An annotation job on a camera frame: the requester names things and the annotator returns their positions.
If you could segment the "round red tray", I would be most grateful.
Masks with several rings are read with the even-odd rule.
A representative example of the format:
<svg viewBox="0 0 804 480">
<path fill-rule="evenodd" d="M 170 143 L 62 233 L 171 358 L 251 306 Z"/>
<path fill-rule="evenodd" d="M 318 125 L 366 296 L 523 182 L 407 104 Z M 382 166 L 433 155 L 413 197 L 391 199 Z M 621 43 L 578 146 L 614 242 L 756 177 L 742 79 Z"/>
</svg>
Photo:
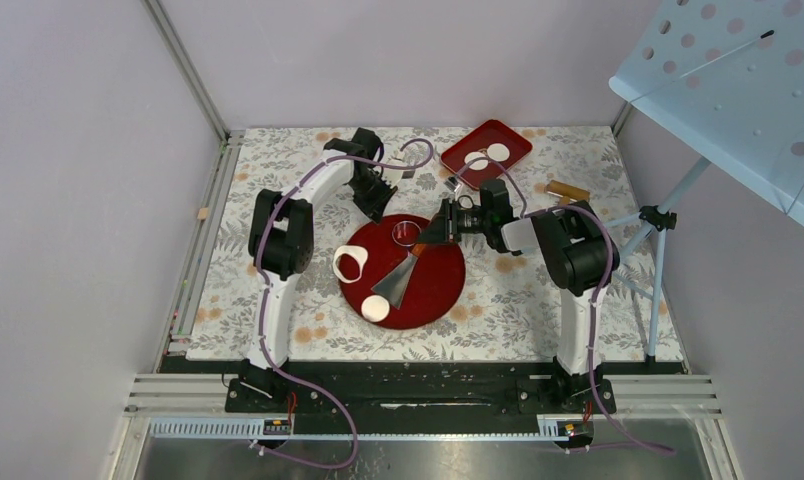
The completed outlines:
<svg viewBox="0 0 804 480">
<path fill-rule="evenodd" d="M 339 281 L 342 295 L 357 314 L 361 315 L 362 301 L 373 294 L 373 285 L 405 258 L 406 249 L 395 242 L 397 236 L 393 233 L 393 228 L 404 221 L 418 227 L 429 223 L 426 218 L 410 214 L 388 215 L 378 224 L 362 225 L 346 241 L 348 246 L 367 251 L 363 267 L 348 255 L 339 262 L 344 276 Z M 417 262 L 401 307 L 391 307 L 388 317 L 375 324 L 386 329 L 409 330 L 436 321 L 460 298 L 465 277 L 465 259 L 459 246 L 428 247 Z"/>
</svg>

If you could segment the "scraper with orange handle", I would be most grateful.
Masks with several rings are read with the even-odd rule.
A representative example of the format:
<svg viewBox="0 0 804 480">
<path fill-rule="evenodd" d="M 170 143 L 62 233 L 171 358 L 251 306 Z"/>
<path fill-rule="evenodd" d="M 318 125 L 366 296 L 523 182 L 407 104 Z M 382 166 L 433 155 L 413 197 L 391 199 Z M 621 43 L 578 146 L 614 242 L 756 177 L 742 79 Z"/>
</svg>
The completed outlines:
<svg viewBox="0 0 804 480">
<path fill-rule="evenodd" d="M 426 244 L 415 244 L 406 257 L 372 287 L 372 292 L 387 300 L 391 307 L 398 309 L 403 302 L 419 257 L 427 248 Z"/>
</svg>

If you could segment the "white dough ball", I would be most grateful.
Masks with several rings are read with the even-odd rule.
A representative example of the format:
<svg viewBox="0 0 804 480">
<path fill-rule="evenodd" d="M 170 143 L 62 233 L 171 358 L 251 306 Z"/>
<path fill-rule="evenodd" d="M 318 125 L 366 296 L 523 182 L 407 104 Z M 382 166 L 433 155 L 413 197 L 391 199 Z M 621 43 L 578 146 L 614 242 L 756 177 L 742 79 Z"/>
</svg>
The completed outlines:
<svg viewBox="0 0 804 480">
<path fill-rule="evenodd" d="M 388 317 L 391 305 L 381 295 L 371 295 L 362 301 L 360 309 L 361 315 L 365 320 L 371 323 L 379 323 Z"/>
</svg>

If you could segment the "wooden double-ended roller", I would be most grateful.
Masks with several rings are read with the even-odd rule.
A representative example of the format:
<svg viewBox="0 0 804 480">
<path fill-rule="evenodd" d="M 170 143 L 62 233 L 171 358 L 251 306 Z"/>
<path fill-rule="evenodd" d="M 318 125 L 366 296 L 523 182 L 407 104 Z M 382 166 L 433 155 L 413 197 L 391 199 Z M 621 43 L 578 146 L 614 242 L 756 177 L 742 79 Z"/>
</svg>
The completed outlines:
<svg viewBox="0 0 804 480">
<path fill-rule="evenodd" d="M 558 198 L 558 205 L 568 205 L 577 201 L 589 201 L 590 192 L 556 180 L 550 181 L 546 185 L 545 191 Z"/>
</svg>

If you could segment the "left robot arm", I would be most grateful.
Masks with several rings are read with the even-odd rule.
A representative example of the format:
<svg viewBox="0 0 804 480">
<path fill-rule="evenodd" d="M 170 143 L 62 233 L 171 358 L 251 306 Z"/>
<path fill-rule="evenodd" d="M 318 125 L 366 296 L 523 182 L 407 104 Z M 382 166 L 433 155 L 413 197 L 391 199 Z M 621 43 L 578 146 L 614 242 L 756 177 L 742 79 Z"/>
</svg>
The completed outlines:
<svg viewBox="0 0 804 480">
<path fill-rule="evenodd" d="M 248 239 L 249 255 L 260 276 L 256 339 L 247 354 L 250 365 L 270 370 L 287 360 L 296 286 L 313 257 L 315 211 L 348 187 L 367 219 L 376 224 L 383 219 L 397 191 L 380 165 L 383 154 L 379 136 L 359 128 L 349 140 L 329 140 L 318 162 L 293 187 L 257 194 Z"/>
</svg>

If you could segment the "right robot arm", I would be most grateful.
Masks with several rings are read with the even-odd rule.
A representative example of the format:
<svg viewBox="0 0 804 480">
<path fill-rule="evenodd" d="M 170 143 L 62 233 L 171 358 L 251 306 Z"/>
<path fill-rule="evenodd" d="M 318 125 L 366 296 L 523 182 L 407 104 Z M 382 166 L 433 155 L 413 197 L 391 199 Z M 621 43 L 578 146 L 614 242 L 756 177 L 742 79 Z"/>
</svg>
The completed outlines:
<svg viewBox="0 0 804 480">
<path fill-rule="evenodd" d="M 499 253 L 541 253 L 561 295 L 551 396 L 561 410 L 579 410 L 590 400 L 591 390 L 601 385 L 598 316 L 620 260 L 604 225 L 586 201 L 516 216 L 505 182 L 491 179 L 480 187 L 478 203 L 464 206 L 458 199 L 442 200 L 417 243 L 454 244 L 464 234 L 483 235 Z"/>
</svg>

